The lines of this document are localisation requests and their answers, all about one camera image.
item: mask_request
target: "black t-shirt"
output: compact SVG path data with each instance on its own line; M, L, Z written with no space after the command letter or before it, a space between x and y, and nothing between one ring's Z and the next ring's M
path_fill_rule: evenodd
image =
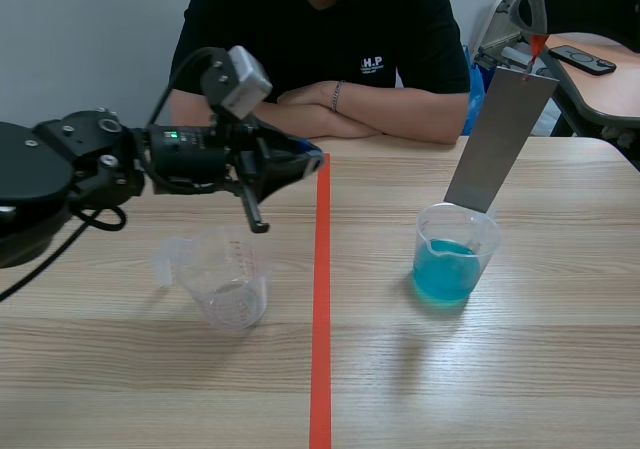
M307 0L191 0L172 71L201 47L244 46L264 66L275 100L328 80L469 92L460 30L449 0L339 0L317 10ZM175 88L201 94L202 68Z

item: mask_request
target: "cup with blue liquid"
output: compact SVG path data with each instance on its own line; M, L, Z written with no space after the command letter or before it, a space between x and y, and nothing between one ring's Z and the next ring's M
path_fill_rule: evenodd
M439 304L465 301L499 245L498 226L486 214L446 203L424 209L413 263L417 294Z

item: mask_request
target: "metal plate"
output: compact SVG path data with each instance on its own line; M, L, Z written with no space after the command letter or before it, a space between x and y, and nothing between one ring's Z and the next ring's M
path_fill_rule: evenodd
M445 202L486 213L558 81L498 68Z

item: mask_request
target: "plastic measuring cup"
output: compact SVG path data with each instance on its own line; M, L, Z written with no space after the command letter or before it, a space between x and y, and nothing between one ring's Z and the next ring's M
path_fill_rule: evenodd
M217 328L240 330L267 308L268 273L248 229L223 227L193 239L169 239L154 255L163 286L175 277Z
M420 213L417 231L413 281L418 295L452 304L467 299L500 245L496 223L486 214L437 204Z

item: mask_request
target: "bracelet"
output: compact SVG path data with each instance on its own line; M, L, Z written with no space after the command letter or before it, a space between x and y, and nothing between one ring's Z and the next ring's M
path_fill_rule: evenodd
M336 86L336 92L333 93L333 104L331 106L331 110L333 112L338 112L338 99L340 98L340 91L342 90L342 86L346 81L340 81Z

